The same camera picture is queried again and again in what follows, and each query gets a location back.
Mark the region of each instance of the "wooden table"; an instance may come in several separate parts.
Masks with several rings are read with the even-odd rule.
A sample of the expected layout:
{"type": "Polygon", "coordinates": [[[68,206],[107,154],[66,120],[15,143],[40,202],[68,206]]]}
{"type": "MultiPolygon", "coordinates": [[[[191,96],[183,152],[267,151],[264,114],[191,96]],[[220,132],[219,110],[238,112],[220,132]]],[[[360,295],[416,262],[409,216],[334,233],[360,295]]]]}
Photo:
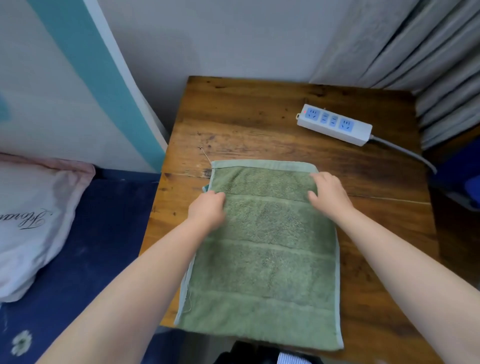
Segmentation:
{"type": "MultiPolygon", "coordinates": [[[[190,77],[162,168],[141,252],[180,224],[208,183],[210,160],[312,163],[342,181],[357,209],[438,259],[425,167],[375,143],[354,146],[297,126],[308,103],[373,125],[380,138],[420,152],[414,99],[407,92],[190,77]]],[[[318,355],[373,363],[440,363],[352,241],[338,231],[345,349],[318,355]]],[[[173,326],[178,293],[162,320],[173,326]]]]}

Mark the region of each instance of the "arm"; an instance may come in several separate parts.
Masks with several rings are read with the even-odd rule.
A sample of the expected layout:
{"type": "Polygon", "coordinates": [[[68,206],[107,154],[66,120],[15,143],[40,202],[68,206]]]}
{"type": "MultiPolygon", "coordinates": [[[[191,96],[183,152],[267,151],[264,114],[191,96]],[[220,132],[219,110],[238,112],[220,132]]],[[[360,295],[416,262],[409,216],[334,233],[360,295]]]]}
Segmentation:
{"type": "Polygon", "coordinates": [[[195,251],[222,223],[224,200],[200,195],[188,218],[125,268],[37,363],[139,363],[195,251]]]}
{"type": "Polygon", "coordinates": [[[339,179],[312,175],[311,204],[356,244],[405,315],[446,363],[480,362],[480,292],[357,211],[339,179]]]}

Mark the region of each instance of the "gray curtain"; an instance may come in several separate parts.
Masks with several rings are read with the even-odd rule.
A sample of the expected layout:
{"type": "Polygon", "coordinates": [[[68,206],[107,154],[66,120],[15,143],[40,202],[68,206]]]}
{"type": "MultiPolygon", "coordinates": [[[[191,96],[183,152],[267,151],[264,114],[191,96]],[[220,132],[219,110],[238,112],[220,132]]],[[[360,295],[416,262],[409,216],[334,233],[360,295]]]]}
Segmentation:
{"type": "Polygon", "coordinates": [[[312,83],[409,90],[422,148],[480,122],[480,0],[359,0],[312,83]]]}

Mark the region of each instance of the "power strip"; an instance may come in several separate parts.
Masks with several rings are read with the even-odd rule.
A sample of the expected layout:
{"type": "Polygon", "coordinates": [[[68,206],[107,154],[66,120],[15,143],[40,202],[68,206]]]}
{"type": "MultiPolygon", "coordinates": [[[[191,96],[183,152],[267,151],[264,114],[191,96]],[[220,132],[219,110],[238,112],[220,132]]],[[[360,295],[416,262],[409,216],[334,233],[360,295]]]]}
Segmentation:
{"type": "Polygon", "coordinates": [[[305,104],[297,114],[297,125],[316,132],[362,146],[370,139],[372,126],[334,112],[305,104]]]}

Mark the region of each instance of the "green towel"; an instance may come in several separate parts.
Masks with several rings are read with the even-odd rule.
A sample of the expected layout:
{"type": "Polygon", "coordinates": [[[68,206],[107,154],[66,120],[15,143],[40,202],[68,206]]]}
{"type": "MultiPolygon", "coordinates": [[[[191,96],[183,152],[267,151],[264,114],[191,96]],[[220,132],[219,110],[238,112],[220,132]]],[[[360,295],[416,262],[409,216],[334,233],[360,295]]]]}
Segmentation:
{"type": "Polygon", "coordinates": [[[213,335],[338,350],[339,249],[333,222],[308,202],[308,163],[212,163],[226,222],[185,274],[176,323],[213,335]]]}

